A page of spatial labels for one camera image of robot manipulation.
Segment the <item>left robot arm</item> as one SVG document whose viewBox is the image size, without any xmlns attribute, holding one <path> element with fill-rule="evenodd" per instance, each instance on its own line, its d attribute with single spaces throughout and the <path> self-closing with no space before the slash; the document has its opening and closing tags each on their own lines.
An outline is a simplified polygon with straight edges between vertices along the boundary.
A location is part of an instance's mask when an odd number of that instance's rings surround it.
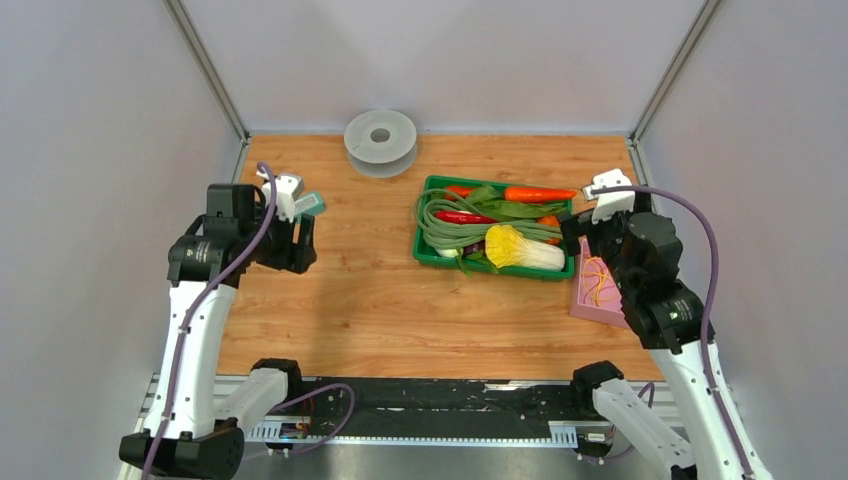
<svg viewBox="0 0 848 480">
<path fill-rule="evenodd" d="M 170 320 L 161 376 L 141 430 L 124 436 L 119 457 L 142 475 L 231 479 L 247 433 L 273 408 L 304 405 L 294 360 L 262 358 L 227 398 L 214 397 L 225 324 L 252 264 L 295 274 L 316 261 L 315 219 L 296 210 L 302 180 L 281 175 L 262 186 L 212 184 L 206 210 L 171 246 Z"/>
</svg>

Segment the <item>orange small vegetable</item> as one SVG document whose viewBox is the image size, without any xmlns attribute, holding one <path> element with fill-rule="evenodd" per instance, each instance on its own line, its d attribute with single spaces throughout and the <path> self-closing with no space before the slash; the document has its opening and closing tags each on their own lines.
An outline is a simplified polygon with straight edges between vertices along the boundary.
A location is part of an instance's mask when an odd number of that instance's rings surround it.
<svg viewBox="0 0 848 480">
<path fill-rule="evenodd" d="M 550 215 L 545 217 L 540 217 L 536 220 L 536 223 L 539 225 L 544 225 L 548 227 L 555 228 L 557 233 L 560 235 L 560 224 L 556 216 Z M 558 246 L 562 242 L 562 236 L 559 237 L 549 237 L 545 240 L 547 244 Z"/>
</svg>

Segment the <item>green plastic tray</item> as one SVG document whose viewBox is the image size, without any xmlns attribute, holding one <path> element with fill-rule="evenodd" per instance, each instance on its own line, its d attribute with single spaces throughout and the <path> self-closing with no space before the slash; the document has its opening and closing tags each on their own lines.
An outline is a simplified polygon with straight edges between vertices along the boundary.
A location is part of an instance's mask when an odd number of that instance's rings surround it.
<svg viewBox="0 0 848 480">
<path fill-rule="evenodd" d="M 451 193 L 457 194 L 461 198 L 465 199 L 465 197 L 472 189 L 481 187 L 483 185 L 493 185 L 495 188 L 498 189 L 509 186 L 507 183 L 431 175 L 425 180 L 423 191 L 425 189 L 442 188 L 448 190 Z M 570 212 L 571 207 L 572 202 L 570 204 L 569 210 L 563 211 L 562 213 Z M 486 256 L 480 259 L 463 258 L 462 252 L 463 248 L 450 250 L 433 249 L 432 247 L 426 245 L 424 242 L 418 241 L 416 239 L 415 233 L 415 240 L 412 247 L 412 255 L 420 264 L 428 267 L 461 270 L 465 273 L 500 273 L 505 276 L 532 278 L 551 282 L 560 282 L 565 279 L 571 278 L 576 272 L 574 258 L 568 257 L 567 255 L 565 255 L 566 264 L 562 270 L 547 271 L 517 266 L 497 268 L 486 258 Z"/>
</svg>

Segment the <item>red chili pepper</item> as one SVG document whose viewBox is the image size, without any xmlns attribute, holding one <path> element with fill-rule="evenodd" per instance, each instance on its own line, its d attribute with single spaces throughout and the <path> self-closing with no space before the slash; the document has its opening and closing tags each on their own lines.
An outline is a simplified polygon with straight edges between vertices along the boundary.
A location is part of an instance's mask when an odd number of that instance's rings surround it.
<svg viewBox="0 0 848 480">
<path fill-rule="evenodd" d="M 496 219 L 464 211 L 442 210 L 435 212 L 433 216 L 440 221 L 457 225 L 489 225 L 497 223 Z"/>
</svg>

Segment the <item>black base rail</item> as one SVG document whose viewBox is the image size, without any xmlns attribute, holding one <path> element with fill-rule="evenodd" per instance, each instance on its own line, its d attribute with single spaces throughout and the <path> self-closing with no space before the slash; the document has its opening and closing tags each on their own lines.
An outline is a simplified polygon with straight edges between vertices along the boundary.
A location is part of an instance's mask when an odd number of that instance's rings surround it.
<svg viewBox="0 0 848 480">
<path fill-rule="evenodd" d="M 161 382 L 119 456 L 158 475 L 229 477 L 248 440 L 296 451 L 329 442 L 521 445 L 609 455 L 619 423 L 591 404 L 594 368 L 573 382 L 305 379 L 291 361 L 255 368 L 227 397 L 215 380 Z"/>
</svg>

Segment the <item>yellow rubber bands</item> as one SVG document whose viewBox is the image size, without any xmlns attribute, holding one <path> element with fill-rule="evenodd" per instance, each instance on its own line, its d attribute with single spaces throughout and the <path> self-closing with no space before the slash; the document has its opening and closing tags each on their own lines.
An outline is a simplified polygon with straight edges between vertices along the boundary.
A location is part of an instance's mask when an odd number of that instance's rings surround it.
<svg viewBox="0 0 848 480">
<path fill-rule="evenodd" d="M 618 293 L 606 265 L 599 257 L 582 260 L 579 285 L 583 290 L 582 301 L 593 307 L 610 304 Z"/>
</svg>

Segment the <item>teal small box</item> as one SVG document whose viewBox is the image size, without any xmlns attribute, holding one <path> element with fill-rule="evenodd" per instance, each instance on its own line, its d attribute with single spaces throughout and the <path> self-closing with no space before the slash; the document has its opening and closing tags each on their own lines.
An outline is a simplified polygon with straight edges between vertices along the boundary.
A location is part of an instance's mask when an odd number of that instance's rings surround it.
<svg viewBox="0 0 848 480">
<path fill-rule="evenodd" d="M 295 203 L 295 214 L 318 216 L 326 211 L 326 204 L 318 192 L 309 192 L 298 198 Z"/>
</svg>

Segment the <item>purple eggplant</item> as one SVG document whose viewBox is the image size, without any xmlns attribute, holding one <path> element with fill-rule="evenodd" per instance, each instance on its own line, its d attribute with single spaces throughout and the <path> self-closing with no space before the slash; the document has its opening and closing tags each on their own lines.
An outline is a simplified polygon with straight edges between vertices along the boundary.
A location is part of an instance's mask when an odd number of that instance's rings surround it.
<svg viewBox="0 0 848 480">
<path fill-rule="evenodd" d="M 462 257 L 471 259 L 480 259 L 485 256 L 485 241 L 467 245 L 463 248 Z"/>
</svg>

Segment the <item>green leafy vegetable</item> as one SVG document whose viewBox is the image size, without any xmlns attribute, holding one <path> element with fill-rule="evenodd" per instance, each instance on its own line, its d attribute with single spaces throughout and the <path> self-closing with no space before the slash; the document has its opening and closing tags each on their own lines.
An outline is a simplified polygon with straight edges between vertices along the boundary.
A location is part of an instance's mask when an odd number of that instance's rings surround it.
<svg viewBox="0 0 848 480">
<path fill-rule="evenodd" d="M 478 209 L 483 215 L 511 219 L 537 219 L 568 211 L 571 200 L 566 202 L 527 204 L 506 201 L 503 198 L 504 188 L 498 189 L 493 185 L 483 185 L 472 189 L 465 200 Z"/>
</svg>

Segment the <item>green long beans bundle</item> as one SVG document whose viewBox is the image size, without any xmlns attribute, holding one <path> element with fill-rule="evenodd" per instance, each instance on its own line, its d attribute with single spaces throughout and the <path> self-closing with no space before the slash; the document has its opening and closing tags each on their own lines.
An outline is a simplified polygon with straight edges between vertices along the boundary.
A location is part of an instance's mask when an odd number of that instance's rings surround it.
<svg viewBox="0 0 848 480">
<path fill-rule="evenodd" d="M 533 219 L 495 221 L 487 224 L 457 224 L 438 219 L 436 213 L 442 211 L 448 213 L 468 211 L 472 215 L 483 215 L 483 212 L 472 203 L 446 189 L 425 189 L 419 194 L 412 207 L 416 239 L 436 250 L 460 249 L 478 243 L 485 239 L 486 233 L 494 225 L 512 226 L 530 240 L 563 239 L 558 228 L 539 224 Z"/>
</svg>

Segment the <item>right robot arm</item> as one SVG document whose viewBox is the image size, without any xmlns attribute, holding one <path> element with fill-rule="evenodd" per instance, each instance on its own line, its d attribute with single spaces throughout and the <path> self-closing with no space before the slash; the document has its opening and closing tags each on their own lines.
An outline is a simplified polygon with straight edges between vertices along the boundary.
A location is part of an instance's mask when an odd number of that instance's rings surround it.
<svg viewBox="0 0 848 480">
<path fill-rule="evenodd" d="M 672 221 L 651 212 L 616 213 L 595 223 L 589 211 L 561 221 L 566 251 L 588 243 L 610 271 L 624 318 L 660 368 L 686 433 L 679 435 L 638 397 L 609 361 L 575 370 L 570 392 L 579 416 L 610 421 L 661 479 L 769 479 L 744 433 L 705 308 L 679 280 L 683 246 Z"/>
</svg>

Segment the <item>pink plastic box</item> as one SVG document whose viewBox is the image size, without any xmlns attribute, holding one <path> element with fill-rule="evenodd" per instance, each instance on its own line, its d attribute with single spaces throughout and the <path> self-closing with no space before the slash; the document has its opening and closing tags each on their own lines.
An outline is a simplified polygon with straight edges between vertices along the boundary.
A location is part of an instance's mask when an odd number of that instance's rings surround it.
<svg viewBox="0 0 848 480">
<path fill-rule="evenodd" d="M 613 327 L 628 327 L 621 309 L 621 295 L 606 264 L 590 252 L 585 238 L 575 256 L 570 315 Z"/>
</svg>

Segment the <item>yellow napa cabbage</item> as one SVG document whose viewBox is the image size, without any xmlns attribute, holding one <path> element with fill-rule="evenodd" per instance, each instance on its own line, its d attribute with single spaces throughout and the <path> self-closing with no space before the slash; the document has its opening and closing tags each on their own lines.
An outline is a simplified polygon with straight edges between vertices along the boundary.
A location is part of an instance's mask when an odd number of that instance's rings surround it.
<svg viewBox="0 0 848 480">
<path fill-rule="evenodd" d="M 495 225 L 484 237 L 485 256 L 497 268 L 525 267 L 560 271 L 565 267 L 564 251 L 554 245 L 527 239 L 509 225 Z"/>
</svg>

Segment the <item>grey filament spool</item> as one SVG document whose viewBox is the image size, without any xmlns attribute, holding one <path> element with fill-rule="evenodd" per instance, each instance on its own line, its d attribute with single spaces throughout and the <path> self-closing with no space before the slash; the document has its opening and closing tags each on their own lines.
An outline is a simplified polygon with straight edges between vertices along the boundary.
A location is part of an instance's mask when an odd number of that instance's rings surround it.
<svg viewBox="0 0 848 480">
<path fill-rule="evenodd" d="M 417 129 L 405 114 L 395 110 L 372 110 L 355 117 L 343 135 L 353 168 L 371 178 L 391 178 L 415 162 Z"/>
</svg>

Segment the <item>orange carrot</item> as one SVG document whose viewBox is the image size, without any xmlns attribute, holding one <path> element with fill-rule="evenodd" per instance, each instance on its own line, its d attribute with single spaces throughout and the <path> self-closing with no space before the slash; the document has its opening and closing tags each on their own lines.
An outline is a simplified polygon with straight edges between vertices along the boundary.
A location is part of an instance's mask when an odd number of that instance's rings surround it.
<svg viewBox="0 0 848 480">
<path fill-rule="evenodd" d="M 546 204 L 566 202 L 572 200 L 576 195 L 575 190 L 568 189 L 510 186 L 504 189 L 503 198 L 510 202 Z"/>
</svg>

